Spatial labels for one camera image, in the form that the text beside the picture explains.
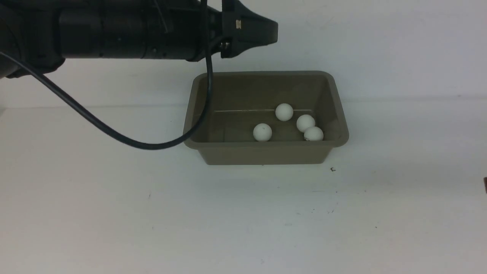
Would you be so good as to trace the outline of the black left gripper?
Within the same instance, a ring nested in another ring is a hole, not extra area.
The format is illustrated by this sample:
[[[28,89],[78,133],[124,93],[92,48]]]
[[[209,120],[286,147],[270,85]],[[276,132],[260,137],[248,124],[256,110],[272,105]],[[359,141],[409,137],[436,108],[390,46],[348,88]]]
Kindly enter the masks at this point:
[[[215,53],[229,59],[277,43],[276,21],[252,12],[239,0],[223,0],[221,7],[218,11],[206,0],[184,0],[183,38],[188,42],[185,61],[209,59]]]

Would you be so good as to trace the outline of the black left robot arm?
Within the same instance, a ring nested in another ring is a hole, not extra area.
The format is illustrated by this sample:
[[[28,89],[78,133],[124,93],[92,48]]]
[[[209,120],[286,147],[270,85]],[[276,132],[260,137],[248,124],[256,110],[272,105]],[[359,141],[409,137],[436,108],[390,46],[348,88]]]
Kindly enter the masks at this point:
[[[278,23],[238,0],[221,11],[201,0],[2,0],[1,51],[40,73],[66,59],[169,59],[205,57],[204,28],[211,54],[233,58],[278,41]]]

